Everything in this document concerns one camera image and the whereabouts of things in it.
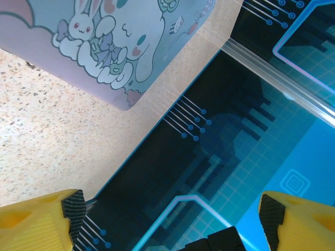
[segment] cartoon bow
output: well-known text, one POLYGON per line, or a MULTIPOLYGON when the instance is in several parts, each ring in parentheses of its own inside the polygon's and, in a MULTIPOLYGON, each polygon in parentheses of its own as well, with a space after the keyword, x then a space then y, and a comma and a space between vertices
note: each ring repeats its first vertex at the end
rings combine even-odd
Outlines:
POLYGON ((121 48, 117 48, 113 45, 113 35, 111 32, 103 36, 99 47, 101 52, 96 53, 98 57, 97 65, 104 62, 103 67, 110 66, 112 62, 117 60, 121 51, 121 48))
POLYGON ((58 42, 60 42, 61 40, 69 36, 69 26, 65 20, 61 20, 58 23, 57 32, 58 32, 58 35, 56 37, 56 40, 58 42))

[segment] transparent plastic strip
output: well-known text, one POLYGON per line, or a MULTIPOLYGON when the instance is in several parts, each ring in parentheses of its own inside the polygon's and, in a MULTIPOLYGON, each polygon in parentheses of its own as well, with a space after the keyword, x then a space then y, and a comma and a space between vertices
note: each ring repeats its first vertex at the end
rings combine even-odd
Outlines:
POLYGON ((231 38, 221 49, 273 87, 290 95, 306 110, 335 128, 334 108, 303 88, 299 83, 231 38))

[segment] pastel illustrated box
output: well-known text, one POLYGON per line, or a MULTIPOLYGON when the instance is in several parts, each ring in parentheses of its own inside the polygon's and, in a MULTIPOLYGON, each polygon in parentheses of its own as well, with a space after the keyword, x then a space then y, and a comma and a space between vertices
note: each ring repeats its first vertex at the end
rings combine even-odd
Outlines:
POLYGON ((131 108, 215 0, 0 0, 0 48, 131 108))

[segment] textured grip pad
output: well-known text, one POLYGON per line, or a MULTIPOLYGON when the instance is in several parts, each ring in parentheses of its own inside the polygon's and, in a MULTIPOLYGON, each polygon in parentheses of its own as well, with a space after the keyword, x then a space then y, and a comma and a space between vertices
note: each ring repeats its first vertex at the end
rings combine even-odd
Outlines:
POLYGON ((267 191, 259 216, 271 251, 335 250, 334 207, 267 191))
POLYGON ((71 251, 83 224, 83 192, 69 189, 0 208, 0 251, 71 251))

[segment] blue grid pattern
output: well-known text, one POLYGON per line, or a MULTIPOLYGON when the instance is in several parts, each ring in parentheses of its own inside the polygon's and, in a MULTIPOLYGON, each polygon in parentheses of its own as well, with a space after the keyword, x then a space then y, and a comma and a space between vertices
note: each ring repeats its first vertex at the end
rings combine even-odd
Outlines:
MULTIPOLYGON (((285 98, 268 83, 263 83, 262 88, 264 97, 271 101, 269 106, 263 104, 262 108, 274 115, 276 120, 270 122, 257 111, 250 112, 265 123, 269 129, 266 132, 257 131, 255 125, 248 120, 244 121, 261 136, 261 139, 256 141, 244 131, 240 132, 234 141, 234 146, 241 163, 209 203, 232 225, 241 219, 244 212, 316 120, 312 114, 285 98)), ((224 226, 219 221, 203 210, 172 250, 181 249, 185 244, 223 228, 224 226)))
MULTIPOLYGON (((335 25, 331 26, 327 32, 335 36, 335 25)), ((312 46, 300 46, 282 47, 280 53, 290 59, 294 64, 321 80, 327 86, 335 89, 335 45, 326 41, 322 46, 327 48, 328 51, 322 53, 312 46)), ((335 95, 331 92, 325 90, 322 86, 278 59, 272 59, 270 63, 325 102, 335 107, 335 95)))
POLYGON ((155 247, 148 247, 146 251, 169 251, 169 249, 165 246, 155 246, 155 247))

